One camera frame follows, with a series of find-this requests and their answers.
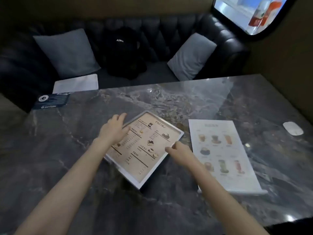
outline drink menu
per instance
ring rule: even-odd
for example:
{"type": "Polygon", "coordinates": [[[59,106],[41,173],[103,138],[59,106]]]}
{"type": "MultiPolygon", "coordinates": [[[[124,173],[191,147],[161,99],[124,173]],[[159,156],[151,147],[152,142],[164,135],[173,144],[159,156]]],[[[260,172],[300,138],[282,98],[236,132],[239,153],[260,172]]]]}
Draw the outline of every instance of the drink menu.
{"type": "Polygon", "coordinates": [[[139,189],[167,155],[165,147],[172,146],[183,132],[150,112],[129,124],[131,130],[109,149],[107,156],[139,189]]]}
{"type": "Polygon", "coordinates": [[[213,177],[234,194],[265,194],[233,121],[189,120],[193,152],[213,177]]]}

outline window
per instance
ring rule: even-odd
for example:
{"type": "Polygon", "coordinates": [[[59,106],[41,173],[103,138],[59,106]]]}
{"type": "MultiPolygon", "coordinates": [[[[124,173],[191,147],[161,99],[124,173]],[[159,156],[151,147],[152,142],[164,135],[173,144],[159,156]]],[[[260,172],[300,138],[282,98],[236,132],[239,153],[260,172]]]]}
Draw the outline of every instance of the window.
{"type": "Polygon", "coordinates": [[[263,32],[287,0],[215,0],[214,8],[248,35],[263,32]]]}

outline tufted leather backrest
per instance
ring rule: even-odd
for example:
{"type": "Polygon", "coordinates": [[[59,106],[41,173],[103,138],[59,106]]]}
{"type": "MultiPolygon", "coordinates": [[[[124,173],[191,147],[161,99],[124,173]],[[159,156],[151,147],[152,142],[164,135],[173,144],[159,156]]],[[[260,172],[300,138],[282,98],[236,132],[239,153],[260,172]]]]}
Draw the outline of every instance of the tufted leather backrest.
{"type": "Polygon", "coordinates": [[[38,23],[19,33],[0,56],[0,91],[13,103],[29,111],[39,94],[51,93],[59,79],[33,35],[56,35],[84,28],[98,63],[104,67],[103,37],[121,27],[134,29],[146,61],[168,61],[194,32],[217,44],[196,78],[237,75],[248,55],[247,48],[209,13],[165,17],[105,19],[38,23]]]}

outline marble table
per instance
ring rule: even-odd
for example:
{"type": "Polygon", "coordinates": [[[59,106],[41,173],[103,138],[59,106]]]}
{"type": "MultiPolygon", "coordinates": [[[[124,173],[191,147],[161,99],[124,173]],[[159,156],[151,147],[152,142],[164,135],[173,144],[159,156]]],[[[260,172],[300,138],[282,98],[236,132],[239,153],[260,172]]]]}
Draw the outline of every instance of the marble table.
{"type": "MultiPolygon", "coordinates": [[[[313,127],[261,75],[76,92],[1,135],[0,234],[11,234],[113,114],[150,110],[185,132],[188,119],[233,120],[264,196],[236,196],[264,226],[313,215],[313,127]],[[283,128],[296,122],[301,136],[283,128]]],[[[169,156],[141,191],[103,160],[69,234],[222,234],[189,172],[169,156]]]]}

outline sofa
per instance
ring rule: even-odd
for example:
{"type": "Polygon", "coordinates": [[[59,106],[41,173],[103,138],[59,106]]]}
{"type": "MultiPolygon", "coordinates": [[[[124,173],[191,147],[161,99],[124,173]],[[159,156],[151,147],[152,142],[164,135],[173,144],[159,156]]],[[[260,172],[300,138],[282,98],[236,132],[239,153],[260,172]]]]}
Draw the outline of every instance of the sofa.
{"type": "Polygon", "coordinates": [[[95,72],[100,89],[178,81],[166,63],[194,32],[217,44],[195,79],[239,75],[249,55],[247,47],[210,13],[36,23],[18,31],[15,39],[3,48],[0,92],[26,112],[32,109],[39,95],[51,94],[54,82],[60,78],[33,36],[56,35],[78,28],[84,28],[95,58],[102,67],[95,72]],[[123,26],[131,27],[139,35],[147,64],[147,71],[133,80],[110,76],[105,68],[103,37],[106,31],[123,26]]]}

